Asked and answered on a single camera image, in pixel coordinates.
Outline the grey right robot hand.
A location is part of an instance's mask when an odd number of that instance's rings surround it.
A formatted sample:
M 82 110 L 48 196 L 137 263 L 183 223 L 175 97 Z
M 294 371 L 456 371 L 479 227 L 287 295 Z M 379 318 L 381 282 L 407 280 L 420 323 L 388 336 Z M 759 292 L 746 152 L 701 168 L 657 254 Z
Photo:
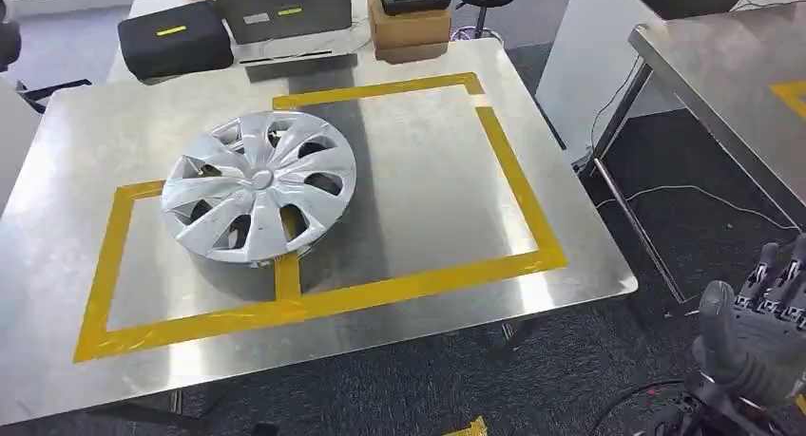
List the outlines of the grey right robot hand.
M 765 244 L 736 292 L 721 280 L 700 296 L 693 353 L 702 372 L 761 407 L 789 404 L 805 391 L 805 236 L 779 263 Z

